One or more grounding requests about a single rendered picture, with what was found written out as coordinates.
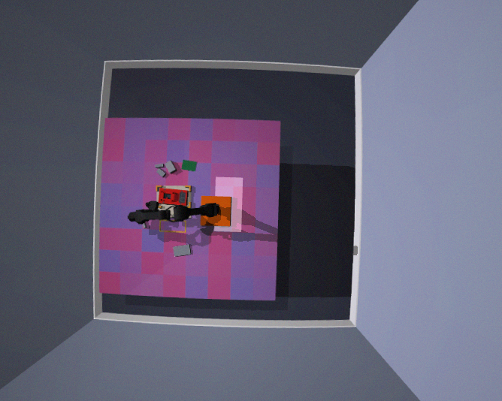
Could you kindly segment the green flat bar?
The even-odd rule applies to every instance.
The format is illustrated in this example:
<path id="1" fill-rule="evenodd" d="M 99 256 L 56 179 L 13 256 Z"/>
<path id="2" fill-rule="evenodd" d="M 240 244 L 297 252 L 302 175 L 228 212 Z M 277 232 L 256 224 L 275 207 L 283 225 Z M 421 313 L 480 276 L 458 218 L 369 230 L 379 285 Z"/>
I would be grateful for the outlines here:
<path id="1" fill-rule="evenodd" d="M 182 168 L 181 169 L 195 171 L 196 164 L 197 164 L 196 161 L 186 161 L 186 160 L 183 160 L 183 164 L 182 164 Z"/>

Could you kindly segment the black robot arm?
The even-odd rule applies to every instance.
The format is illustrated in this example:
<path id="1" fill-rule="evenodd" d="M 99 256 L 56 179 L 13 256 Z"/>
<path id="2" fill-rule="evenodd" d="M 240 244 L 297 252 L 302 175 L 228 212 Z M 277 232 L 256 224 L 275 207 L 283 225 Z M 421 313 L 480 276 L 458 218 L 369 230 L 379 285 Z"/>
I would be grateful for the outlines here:
<path id="1" fill-rule="evenodd" d="M 155 212 L 136 210 L 136 212 L 134 213 L 129 213 L 128 219 L 131 222 L 137 222 L 140 225 L 143 224 L 144 222 L 149 221 L 150 219 L 159 221 L 167 220 L 173 223 L 173 222 L 184 222 L 184 220 L 187 220 L 190 216 L 200 215 L 210 218 L 217 216 L 217 213 L 219 213 L 219 204 L 216 203 L 205 204 L 200 206 L 200 208 L 193 208 L 193 209 L 190 209 L 188 207 L 183 207 L 183 205 L 171 206 L 174 208 L 174 221 L 171 221 L 170 219 L 167 219 L 167 213 L 166 213 L 166 211 L 171 207 L 167 208 L 166 210 L 158 210 L 159 203 L 157 201 L 149 201 L 145 205 L 146 207 L 148 207 L 148 210 L 153 210 Z"/>

